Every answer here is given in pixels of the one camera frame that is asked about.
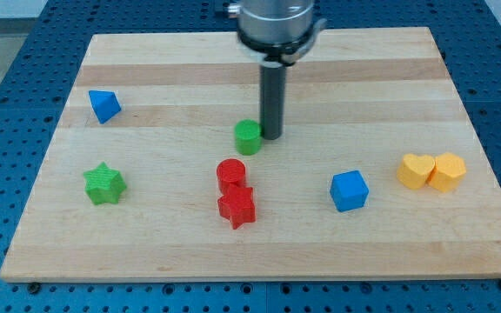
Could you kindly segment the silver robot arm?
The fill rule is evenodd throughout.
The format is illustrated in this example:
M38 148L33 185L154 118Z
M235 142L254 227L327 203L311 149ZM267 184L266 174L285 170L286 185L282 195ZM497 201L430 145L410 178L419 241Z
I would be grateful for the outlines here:
M310 52L327 24L313 11L312 0L240 0L226 10L244 51L266 68L291 67Z

